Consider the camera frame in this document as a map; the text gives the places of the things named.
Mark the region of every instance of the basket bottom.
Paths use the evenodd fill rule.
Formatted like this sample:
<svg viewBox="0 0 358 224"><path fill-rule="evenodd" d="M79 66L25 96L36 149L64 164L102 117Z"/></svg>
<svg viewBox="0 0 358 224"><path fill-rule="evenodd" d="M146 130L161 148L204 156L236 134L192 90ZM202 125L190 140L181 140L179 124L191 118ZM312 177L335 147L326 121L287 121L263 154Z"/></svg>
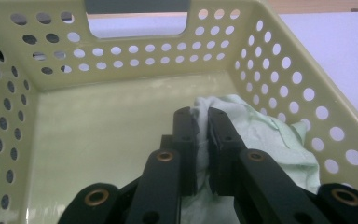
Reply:
<svg viewBox="0 0 358 224"><path fill-rule="evenodd" d="M226 72L154 77L41 93L27 223L57 223L86 186L140 176L173 112L198 96L237 93Z"/></svg>

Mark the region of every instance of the white table surface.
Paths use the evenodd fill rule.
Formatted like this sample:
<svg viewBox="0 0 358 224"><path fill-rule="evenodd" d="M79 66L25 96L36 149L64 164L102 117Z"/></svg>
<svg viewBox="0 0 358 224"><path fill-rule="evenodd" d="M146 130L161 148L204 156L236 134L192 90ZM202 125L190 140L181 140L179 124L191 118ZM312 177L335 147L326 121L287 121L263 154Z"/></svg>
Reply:
<svg viewBox="0 0 358 224"><path fill-rule="evenodd" d="M281 18L358 110L358 12Z"/></svg>

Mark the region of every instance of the basket handle opening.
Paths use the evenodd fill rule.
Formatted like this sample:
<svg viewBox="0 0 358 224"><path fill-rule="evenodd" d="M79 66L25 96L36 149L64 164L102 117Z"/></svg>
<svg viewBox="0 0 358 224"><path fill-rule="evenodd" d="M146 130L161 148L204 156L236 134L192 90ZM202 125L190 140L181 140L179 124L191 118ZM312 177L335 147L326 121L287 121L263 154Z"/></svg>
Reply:
<svg viewBox="0 0 358 224"><path fill-rule="evenodd" d="M98 38L179 35L190 0L84 0L89 29Z"/></svg>

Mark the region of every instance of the fabric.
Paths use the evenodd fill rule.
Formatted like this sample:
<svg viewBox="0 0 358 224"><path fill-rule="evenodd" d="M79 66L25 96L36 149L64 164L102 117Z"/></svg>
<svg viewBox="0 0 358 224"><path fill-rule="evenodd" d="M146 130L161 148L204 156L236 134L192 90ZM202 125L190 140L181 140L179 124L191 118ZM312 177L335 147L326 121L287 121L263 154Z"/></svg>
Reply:
<svg viewBox="0 0 358 224"><path fill-rule="evenodd" d="M286 125L279 119L255 111L237 95L197 98L191 113L196 119L199 152L197 178L199 192L182 200L181 223L239 223L233 197L212 195L208 186L208 108L227 113L248 148L267 152L298 186L316 192L320 186L319 165L304 147L306 124Z"/></svg>

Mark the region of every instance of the mounting hole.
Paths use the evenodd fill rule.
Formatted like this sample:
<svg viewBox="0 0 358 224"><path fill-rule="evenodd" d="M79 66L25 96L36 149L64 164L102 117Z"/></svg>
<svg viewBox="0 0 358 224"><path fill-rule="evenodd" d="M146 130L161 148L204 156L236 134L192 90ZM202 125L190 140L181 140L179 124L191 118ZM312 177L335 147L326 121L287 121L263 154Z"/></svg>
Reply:
<svg viewBox="0 0 358 224"><path fill-rule="evenodd" d="M86 195L84 203L88 206L97 206L104 203L108 197L107 189L95 189Z"/></svg>
<svg viewBox="0 0 358 224"><path fill-rule="evenodd" d="M345 203L346 205L353 207L358 206L358 197L348 190L332 189L331 193L333 197L341 203Z"/></svg>
<svg viewBox="0 0 358 224"><path fill-rule="evenodd" d="M173 159L173 154L171 152L163 151L157 155L157 159L159 161L170 161Z"/></svg>
<svg viewBox="0 0 358 224"><path fill-rule="evenodd" d="M302 213L302 212L295 213L295 219L297 222L302 223L302 224L313 223L312 217L310 217L308 214Z"/></svg>
<svg viewBox="0 0 358 224"><path fill-rule="evenodd" d="M144 224L156 224L159 221L159 213L155 211L150 211L144 213L144 216L142 217L142 222Z"/></svg>
<svg viewBox="0 0 358 224"><path fill-rule="evenodd" d="M252 161L263 161L264 156L258 152L248 152L248 158Z"/></svg>

